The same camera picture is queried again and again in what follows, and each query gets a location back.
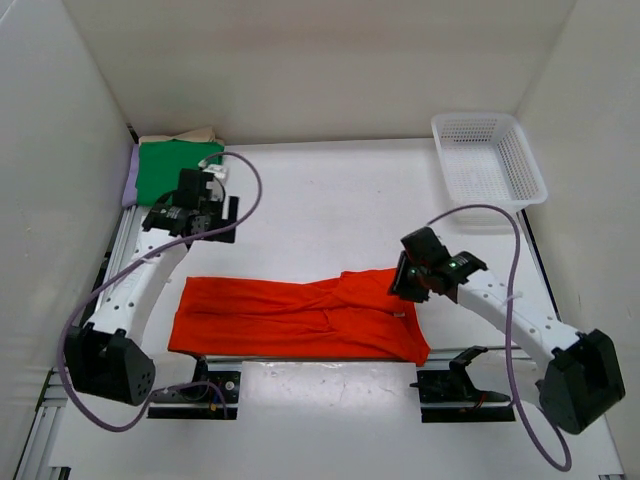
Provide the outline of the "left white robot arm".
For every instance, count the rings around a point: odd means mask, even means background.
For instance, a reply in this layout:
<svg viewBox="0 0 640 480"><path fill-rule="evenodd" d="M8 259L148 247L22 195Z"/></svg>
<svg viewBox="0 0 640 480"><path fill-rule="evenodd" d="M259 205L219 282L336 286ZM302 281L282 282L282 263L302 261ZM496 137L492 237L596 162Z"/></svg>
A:
<svg viewBox="0 0 640 480"><path fill-rule="evenodd" d="M162 194L141 221L130 262L142 264L115 282L83 326L72 326L65 335L64 359L77 391L131 406L146 400L159 360L143 352L143 333L165 282L191 244L158 248L234 223L238 206L239 198L226 196L212 169L180 171L177 187Z"/></svg>

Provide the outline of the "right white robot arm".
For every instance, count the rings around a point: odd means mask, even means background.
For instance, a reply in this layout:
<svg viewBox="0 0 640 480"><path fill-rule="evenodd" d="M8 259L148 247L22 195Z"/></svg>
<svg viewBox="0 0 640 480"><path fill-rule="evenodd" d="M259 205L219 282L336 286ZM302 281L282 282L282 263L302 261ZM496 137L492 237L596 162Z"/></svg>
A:
<svg viewBox="0 0 640 480"><path fill-rule="evenodd" d="M612 339L598 329L584 333L549 318L487 264L462 251L451 254L430 227L402 238L390 294L414 303L435 293L479 315L504 333L536 364L524 398L561 430L577 435L616 403L626 390Z"/></svg>

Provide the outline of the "purple t shirt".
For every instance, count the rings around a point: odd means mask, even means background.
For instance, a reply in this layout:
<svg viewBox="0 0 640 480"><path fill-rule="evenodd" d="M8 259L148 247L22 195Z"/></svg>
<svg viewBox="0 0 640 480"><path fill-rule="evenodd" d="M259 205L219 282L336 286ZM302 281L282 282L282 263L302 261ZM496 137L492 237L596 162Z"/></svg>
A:
<svg viewBox="0 0 640 480"><path fill-rule="evenodd" d="M121 206L126 209L137 203L136 182L139 173L139 145L134 144L131 152L128 175L121 199Z"/></svg>

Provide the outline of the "green t shirt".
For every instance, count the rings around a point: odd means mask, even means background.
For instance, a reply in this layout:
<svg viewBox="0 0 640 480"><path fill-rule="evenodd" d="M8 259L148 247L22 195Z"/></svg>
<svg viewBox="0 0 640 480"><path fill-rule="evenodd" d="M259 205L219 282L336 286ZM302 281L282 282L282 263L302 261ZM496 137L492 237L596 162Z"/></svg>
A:
<svg viewBox="0 0 640 480"><path fill-rule="evenodd" d="M224 146L217 142L168 140L141 143L136 203L152 206L161 195L176 189L183 168L197 169L201 160L223 150Z"/></svg>

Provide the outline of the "beige t shirt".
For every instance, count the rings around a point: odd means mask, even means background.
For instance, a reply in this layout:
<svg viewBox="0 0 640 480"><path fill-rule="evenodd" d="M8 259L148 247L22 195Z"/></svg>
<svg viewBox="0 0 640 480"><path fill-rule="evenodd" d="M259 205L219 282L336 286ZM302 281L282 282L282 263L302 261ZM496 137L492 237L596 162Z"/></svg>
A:
<svg viewBox="0 0 640 480"><path fill-rule="evenodd" d="M141 136L138 144L159 143L168 141L184 141L190 143L216 143L216 134L212 126L190 130L177 135L145 135Z"/></svg>

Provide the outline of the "orange t shirt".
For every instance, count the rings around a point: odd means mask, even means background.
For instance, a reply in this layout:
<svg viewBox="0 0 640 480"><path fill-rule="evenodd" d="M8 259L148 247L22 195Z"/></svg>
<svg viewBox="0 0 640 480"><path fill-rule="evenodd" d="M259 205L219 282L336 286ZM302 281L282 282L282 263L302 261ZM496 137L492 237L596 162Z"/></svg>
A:
<svg viewBox="0 0 640 480"><path fill-rule="evenodd" d="M393 269L288 283L190 277L168 348L195 355L399 360L430 347L413 303L389 294Z"/></svg>

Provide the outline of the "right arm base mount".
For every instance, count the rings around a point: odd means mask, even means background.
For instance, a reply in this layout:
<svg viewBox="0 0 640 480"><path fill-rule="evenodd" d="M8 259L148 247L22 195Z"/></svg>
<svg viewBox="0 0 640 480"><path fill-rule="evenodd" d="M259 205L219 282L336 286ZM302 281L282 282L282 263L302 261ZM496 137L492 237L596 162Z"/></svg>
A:
<svg viewBox="0 0 640 480"><path fill-rule="evenodd" d="M423 424L507 423L515 421L509 395L476 387L467 369L475 358L488 360L489 349L474 345L446 366L418 369L417 390Z"/></svg>

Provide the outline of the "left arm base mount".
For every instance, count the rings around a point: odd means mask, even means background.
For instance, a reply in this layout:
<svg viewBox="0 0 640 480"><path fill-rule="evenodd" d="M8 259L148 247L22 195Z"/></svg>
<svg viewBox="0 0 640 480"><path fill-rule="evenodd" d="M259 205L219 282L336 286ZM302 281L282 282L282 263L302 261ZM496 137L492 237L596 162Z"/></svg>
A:
<svg viewBox="0 0 640 480"><path fill-rule="evenodd" d="M155 396L147 417L154 420L235 420L239 409L242 365L199 360L193 382L208 382Z"/></svg>

